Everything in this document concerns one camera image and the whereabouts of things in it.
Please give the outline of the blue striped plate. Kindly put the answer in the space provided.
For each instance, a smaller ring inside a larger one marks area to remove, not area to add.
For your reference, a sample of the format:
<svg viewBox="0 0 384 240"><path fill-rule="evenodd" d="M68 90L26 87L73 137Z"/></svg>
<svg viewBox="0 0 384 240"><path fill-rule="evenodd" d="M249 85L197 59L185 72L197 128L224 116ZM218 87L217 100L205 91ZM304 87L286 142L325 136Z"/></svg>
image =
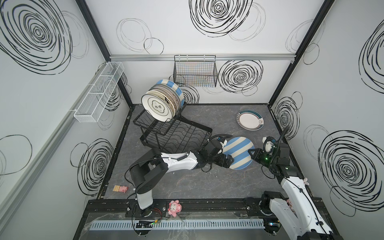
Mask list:
<svg viewBox="0 0 384 240"><path fill-rule="evenodd" d="M164 85L164 86L168 86L169 88L173 89L173 91L178 95L179 99L180 99L180 105L181 107L184 105L185 103L185 98L184 98L184 94L183 94L183 91L181 90L181 88L176 84L174 83L173 81L171 80L160 80L156 83L157 85Z"/></svg>
<svg viewBox="0 0 384 240"><path fill-rule="evenodd" d="M252 162L252 157L248 150L254 149L253 142L245 137L235 137L227 142L223 148L223 154L230 155L234 162L230 165L232 170L242 170Z"/></svg>

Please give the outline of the black wire dish rack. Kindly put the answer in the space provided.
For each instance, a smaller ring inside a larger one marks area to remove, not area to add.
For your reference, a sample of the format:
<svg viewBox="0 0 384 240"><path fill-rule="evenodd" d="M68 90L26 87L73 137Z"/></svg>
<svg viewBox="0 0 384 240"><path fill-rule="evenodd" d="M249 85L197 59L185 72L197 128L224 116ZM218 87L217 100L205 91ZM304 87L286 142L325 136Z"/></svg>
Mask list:
<svg viewBox="0 0 384 240"><path fill-rule="evenodd" d="M170 154L184 153L206 144L212 135L212 128L185 118L182 115L185 108L183 106L169 122L156 120L147 110L143 110L134 119L134 124L142 132L142 144Z"/></svg>

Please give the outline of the white plate green rim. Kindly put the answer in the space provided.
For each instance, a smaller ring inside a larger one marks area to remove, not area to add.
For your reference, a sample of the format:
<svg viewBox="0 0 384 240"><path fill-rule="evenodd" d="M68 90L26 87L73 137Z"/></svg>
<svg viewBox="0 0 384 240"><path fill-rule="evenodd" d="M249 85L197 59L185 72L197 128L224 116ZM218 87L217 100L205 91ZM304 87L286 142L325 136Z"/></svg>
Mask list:
<svg viewBox="0 0 384 240"><path fill-rule="evenodd" d="M257 131L264 126L263 117L253 110L239 111L236 120L240 127L248 131Z"/></svg>

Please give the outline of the white plate black rim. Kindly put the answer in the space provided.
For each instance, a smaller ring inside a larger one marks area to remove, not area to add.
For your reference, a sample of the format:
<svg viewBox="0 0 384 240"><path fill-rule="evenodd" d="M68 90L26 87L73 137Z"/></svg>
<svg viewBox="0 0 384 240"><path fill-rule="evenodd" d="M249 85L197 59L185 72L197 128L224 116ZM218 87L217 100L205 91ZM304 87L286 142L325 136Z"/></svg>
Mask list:
<svg viewBox="0 0 384 240"><path fill-rule="evenodd" d="M145 94L142 96L142 105L160 122L169 122L173 117L170 107L159 97Z"/></svg>

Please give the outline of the cream floral plate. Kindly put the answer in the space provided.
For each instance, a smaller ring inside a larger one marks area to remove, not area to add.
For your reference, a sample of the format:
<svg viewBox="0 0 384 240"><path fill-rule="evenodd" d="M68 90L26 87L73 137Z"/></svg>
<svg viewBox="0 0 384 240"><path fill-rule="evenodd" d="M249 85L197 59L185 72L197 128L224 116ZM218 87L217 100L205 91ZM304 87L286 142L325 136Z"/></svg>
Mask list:
<svg viewBox="0 0 384 240"><path fill-rule="evenodd" d="M173 117L176 115L176 112L177 112L176 111L177 110L176 109L176 105L175 105L173 99L171 98L171 96L167 92L165 92L163 90L156 90L155 89L155 90L147 91L147 94L152 94L154 96L157 96L157 97L161 98L162 100L165 100L166 103L169 105L169 107L171 109Z"/></svg>

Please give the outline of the blue striped plate front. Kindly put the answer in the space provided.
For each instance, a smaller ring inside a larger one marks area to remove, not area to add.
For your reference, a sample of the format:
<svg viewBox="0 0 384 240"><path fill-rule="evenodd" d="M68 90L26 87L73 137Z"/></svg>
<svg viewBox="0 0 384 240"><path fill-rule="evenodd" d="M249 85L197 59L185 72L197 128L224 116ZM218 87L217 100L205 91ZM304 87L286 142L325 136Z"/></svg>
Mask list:
<svg viewBox="0 0 384 240"><path fill-rule="evenodd" d="M156 83L157 85L164 85L164 86L168 86L169 88L173 89L173 91L178 95L179 99L180 99L180 105L181 107L184 105L185 103L185 98L184 98L184 94L183 94L183 91L181 90L181 88L176 84L174 83L173 81L171 80L160 80Z"/></svg>

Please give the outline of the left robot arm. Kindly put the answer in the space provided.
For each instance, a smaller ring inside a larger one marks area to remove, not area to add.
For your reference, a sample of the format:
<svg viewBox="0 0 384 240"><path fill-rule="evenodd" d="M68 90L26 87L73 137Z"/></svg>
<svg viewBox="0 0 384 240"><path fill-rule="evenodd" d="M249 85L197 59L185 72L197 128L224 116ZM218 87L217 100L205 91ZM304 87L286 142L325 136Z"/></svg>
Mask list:
<svg viewBox="0 0 384 240"><path fill-rule="evenodd" d="M167 173L198 170L213 164L230 168L235 160L231 155L224 154L223 144L219 140L211 140L200 148L179 154L163 153L153 148L131 164L126 174L132 179L129 183L134 187L136 206L139 208L132 210L132 216L146 217L155 211L152 189Z"/></svg>

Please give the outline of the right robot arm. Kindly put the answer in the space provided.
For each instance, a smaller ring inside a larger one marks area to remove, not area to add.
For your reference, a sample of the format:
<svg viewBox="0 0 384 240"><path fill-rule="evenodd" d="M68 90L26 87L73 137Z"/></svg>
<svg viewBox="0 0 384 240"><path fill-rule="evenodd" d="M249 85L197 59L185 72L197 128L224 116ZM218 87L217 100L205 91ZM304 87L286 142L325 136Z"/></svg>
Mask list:
<svg viewBox="0 0 384 240"><path fill-rule="evenodd" d="M260 209L274 215L291 240L341 240L323 219L307 191L307 179L290 164L290 148L281 139L265 137L263 147L248 151L252 160L269 169L286 197L279 192L265 191Z"/></svg>

